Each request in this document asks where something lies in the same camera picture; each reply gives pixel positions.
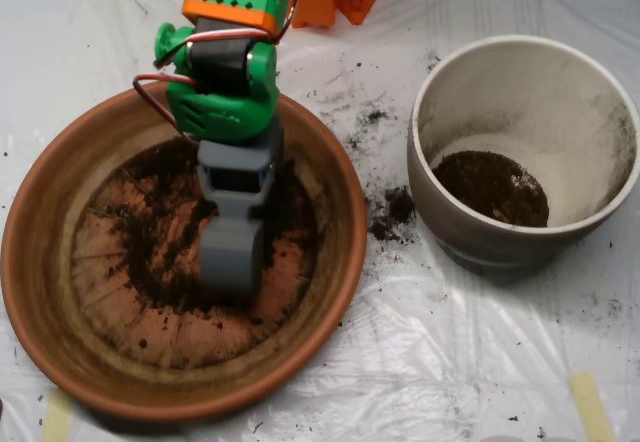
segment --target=white ceramic pot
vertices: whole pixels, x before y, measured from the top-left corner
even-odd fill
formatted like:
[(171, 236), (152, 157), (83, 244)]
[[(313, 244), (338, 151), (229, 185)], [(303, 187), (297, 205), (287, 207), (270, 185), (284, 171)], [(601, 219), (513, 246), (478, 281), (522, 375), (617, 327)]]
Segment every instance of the white ceramic pot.
[[(497, 268), (562, 250), (609, 217), (638, 178), (640, 121), (620, 83), (558, 42), (500, 36), (451, 54), (415, 102), (407, 159), (416, 209), (456, 260)], [(463, 150), (507, 156), (542, 185), (546, 228), (509, 225), (454, 198), (432, 169)]]

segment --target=white plastic sheet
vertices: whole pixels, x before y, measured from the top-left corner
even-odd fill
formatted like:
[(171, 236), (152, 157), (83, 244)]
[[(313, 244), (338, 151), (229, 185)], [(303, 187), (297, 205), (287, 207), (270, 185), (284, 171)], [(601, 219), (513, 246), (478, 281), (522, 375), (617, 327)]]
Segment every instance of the white plastic sheet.
[[(185, 22), (181, 3), (0, 0), (0, 228), (56, 134), (151, 69), (156, 30)], [(587, 52), (640, 100), (640, 0), (379, 0), (363, 26), (338, 15), (333, 29), (290, 31), (279, 86), (344, 142), (375, 207), (407, 182), (406, 128), (429, 70), (513, 32)], [(416, 220), (395, 229), (406, 244), (370, 235), (342, 327), (281, 390), (161, 433), (74, 405), (68, 440), (582, 441), (568, 388), (577, 370), (595, 375), (617, 439), (640, 439), (639, 210), (636, 189), (592, 236), (510, 280), (459, 268)], [(0, 306), (0, 441), (41, 440), (51, 388)]]

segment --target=dark soil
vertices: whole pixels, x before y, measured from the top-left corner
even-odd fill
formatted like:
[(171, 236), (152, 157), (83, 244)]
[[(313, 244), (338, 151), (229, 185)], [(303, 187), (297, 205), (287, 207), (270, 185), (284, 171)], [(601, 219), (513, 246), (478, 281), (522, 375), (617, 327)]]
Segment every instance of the dark soil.
[(400, 240), (394, 227), (407, 224), (413, 216), (415, 204), (407, 187), (396, 187), (384, 192), (387, 206), (384, 215), (372, 219), (369, 232), (377, 240)]
[[(114, 232), (125, 236), (127, 252), (116, 269), (126, 268), (130, 284), (154, 308), (169, 305), (181, 312), (204, 309), (207, 304), (199, 280), (192, 273), (172, 267), (175, 257), (191, 247), (200, 222), (216, 211), (215, 204), (197, 198), (193, 180), (197, 163), (196, 149), (183, 139), (173, 139), (138, 154), (122, 169), (138, 183), (150, 178), (154, 181), (153, 189), (145, 194), (146, 209), (138, 211), (128, 205), (107, 209), (119, 217)], [(164, 253), (164, 267), (152, 267), (154, 253), (167, 235), (163, 230), (166, 217), (181, 201), (194, 200), (197, 202), (188, 223)]]
[(476, 212), (507, 224), (546, 227), (547, 196), (517, 162), (492, 152), (445, 157), (433, 171), (442, 185)]
[(406, 187), (396, 187), (385, 192), (384, 198), (389, 202), (389, 215), (393, 220), (406, 224), (411, 219), (415, 204)]
[[(130, 281), (125, 286), (137, 290), (143, 306), (169, 306), (175, 313), (195, 309), (207, 313), (215, 304), (234, 305), (233, 301), (215, 300), (194, 270), (197, 259), (186, 259), (193, 254), (203, 221), (217, 215), (216, 205), (200, 195), (197, 164), (197, 150), (176, 138), (138, 154), (112, 175), (121, 177), (124, 172), (129, 176), (145, 193), (145, 208), (128, 204), (107, 207), (106, 212), (117, 217), (112, 233), (123, 236), (126, 253), (122, 263), (110, 268), (106, 276), (126, 270)], [(267, 266), (273, 265), (273, 241), (286, 231), (312, 229), (298, 231), (305, 234), (295, 240), (303, 250), (317, 250), (318, 243), (313, 206), (294, 175), (293, 163), (283, 164), (276, 180), (268, 209), (256, 214), (265, 217)], [(192, 207), (190, 212), (185, 212), (189, 208), (185, 204)], [(169, 227), (176, 222), (182, 229), (170, 237)]]
[(386, 116), (387, 116), (386, 112), (382, 112), (380, 109), (375, 109), (373, 112), (367, 115), (367, 119), (369, 120), (370, 124), (373, 124)]

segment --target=gray robot part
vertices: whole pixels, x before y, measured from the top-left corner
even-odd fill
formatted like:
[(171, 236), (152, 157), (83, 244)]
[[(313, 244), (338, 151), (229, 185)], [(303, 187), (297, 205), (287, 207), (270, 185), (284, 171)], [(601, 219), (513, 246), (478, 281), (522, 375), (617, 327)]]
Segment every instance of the gray robot part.
[(219, 216), (200, 239), (200, 277), (216, 298), (246, 300), (260, 290), (264, 264), (264, 220), (283, 151), (277, 115), (247, 146), (201, 141), (198, 179)]

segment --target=terracotta pot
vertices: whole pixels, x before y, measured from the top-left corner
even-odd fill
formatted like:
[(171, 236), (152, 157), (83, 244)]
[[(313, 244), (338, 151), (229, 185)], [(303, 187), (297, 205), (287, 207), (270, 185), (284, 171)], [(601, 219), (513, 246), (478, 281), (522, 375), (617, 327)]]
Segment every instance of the terracotta pot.
[[(166, 104), (164, 89), (150, 86)], [(284, 383), (336, 329), (362, 269), (363, 194), (347, 154), (315, 116), (286, 97), (278, 111), (285, 158), (315, 215), (315, 242), (277, 241), (277, 260), (248, 308), (160, 307), (127, 279), (113, 235), (118, 215), (99, 204), (126, 192), (111, 190), (123, 164), (175, 137), (133, 90), (80, 117), (36, 161), (7, 220), (2, 291), (18, 339), (61, 389), (131, 419), (220, 415)], [(145, 190), (123, 183), (129, 199)]]

